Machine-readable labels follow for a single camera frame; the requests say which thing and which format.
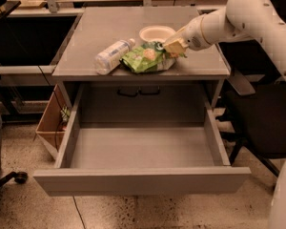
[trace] chair seat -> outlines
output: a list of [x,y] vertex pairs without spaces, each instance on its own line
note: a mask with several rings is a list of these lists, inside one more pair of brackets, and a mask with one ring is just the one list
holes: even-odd
[[259,85],[256,94],[223,95],[250,146],[266,158],[286,157],[286,84]]

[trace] speckled floor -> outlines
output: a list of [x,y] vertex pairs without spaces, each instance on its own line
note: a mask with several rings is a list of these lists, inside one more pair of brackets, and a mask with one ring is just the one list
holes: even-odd
[[54,164],[41,140],[34,138],[36,127],[3,128],[3,173],[26,171],[30,177],[24,185],[11,180],[0,190],[0,229],[267,228],[275,179],[245,150],[235,166],[249,166],[252,175],[235,194],[75,197],[79,214],[72,197],[51,198],[32,177],[36,169]]

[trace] chair armrest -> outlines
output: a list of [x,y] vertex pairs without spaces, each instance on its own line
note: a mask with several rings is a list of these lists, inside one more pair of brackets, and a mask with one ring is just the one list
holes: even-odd
[[239,95],[255,94],[255,89],[251,85],[250,81],[237,69],[234,70],[234,74],[231,75],[227,81]]

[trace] plastic bottle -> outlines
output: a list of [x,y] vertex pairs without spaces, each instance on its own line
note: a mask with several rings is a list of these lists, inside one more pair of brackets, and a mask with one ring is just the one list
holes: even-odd
[[100,52],[94,59],[94,66],[99,74],[107,74],[114,70],[119,64],[121,57],[129,52],[135,45],[134,39],[119,40]]

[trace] drawer handle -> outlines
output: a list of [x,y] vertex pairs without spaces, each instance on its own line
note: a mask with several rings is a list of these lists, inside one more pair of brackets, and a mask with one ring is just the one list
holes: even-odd
[[134,94],[128,94],[128,93],[123,93],[121,88],[118,88],[117,94],[118,95],[123,95],[127,97],[136,97],[138,95],[139,90],[137,90]]
[[159,95],[160,94],[160,87],[157,88],[155,92],[143,92],[141,88],[139,88],[139,93],[141,95]]

